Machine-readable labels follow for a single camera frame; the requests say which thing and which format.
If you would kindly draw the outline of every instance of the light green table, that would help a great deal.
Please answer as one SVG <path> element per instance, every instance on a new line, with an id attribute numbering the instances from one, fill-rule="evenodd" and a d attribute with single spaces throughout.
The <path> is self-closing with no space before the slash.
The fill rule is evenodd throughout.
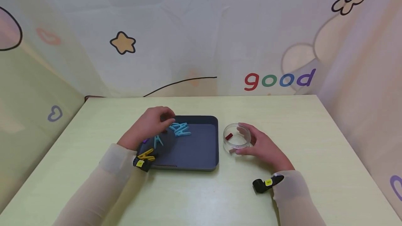
<path id="1" fill-rule="evenodd" d="M 0 215 L 0 225 L 51 225 L 109 144 L 158 105 L 177 115 L 218 118 L 219 167 L 211 173 L 151 170 L 130 179 L 105 225 L 277 225 L 270 194 L 252 188 L 269 171 L 252 157 L 223 150 L 225 126 L 239 121 L 265 131 L 288 155 L 328 225 L 401 225 L 316 96 L 89 99 Z"/>

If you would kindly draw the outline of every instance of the yellow label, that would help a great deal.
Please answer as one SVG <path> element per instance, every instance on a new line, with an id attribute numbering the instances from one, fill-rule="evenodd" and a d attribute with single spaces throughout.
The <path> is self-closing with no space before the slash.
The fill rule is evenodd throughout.
<path id="1" fill-rule="evenodd" d="M 272 179 L 269 178 L 268 180 L 265 180 L 265 186 L 271 186 L 272 185 Z"/>
<path id="2" fill-rule="evenodd" d="M 144 164 L 143 160 L 139 160 L 136 164 L 137 167 L 142 167 L 142 165 Z"/>

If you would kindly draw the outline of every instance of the sleeve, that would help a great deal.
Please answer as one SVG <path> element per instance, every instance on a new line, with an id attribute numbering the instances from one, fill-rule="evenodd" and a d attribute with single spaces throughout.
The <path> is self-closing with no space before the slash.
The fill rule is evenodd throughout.
<path id="1" fill-rule="evenodd" d="M 61 210 L 53 226 L 99 226 L 132 173 L 136 151 L 112 144 L 89 178 Z"/>
<path id="2" fill-rule="evenodd" d="M 325 226 L 310 197 L 306 181 L 299 171 L 279 171 L 285 178 L 273 187 L 281 226 Z"/>

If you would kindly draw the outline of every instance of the purple heart outline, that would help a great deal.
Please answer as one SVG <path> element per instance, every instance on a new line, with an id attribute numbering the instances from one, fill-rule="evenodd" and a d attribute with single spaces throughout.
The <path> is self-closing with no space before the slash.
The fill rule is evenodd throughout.
<path id="1" fill-rule="evenodd" d="M 59 110 L 60 115 L 56 118 L 52 118 L 53 115 L 56 114 L 55 110 Z M 47 116 L 47 120 L 50 122 L 55 122 L 58 119 L 60 119 L 63 116 L 63 112 L 61 111 L 61 108 L 58 105 L 54 105 L 53 107 L 51 107 L 51 113 Z"/>

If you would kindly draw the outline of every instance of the round plastic container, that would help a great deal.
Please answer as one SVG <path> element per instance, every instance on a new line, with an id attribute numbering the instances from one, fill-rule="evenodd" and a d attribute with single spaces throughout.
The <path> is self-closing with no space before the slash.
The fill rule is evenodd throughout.
<path id="1" fill-rule="evenodd" d="M 231 155 L 237 149 L 248 147 L 251 142 L 250 131 L 239 123 L 232 123 L 224 130 L 224 149 Z"/>

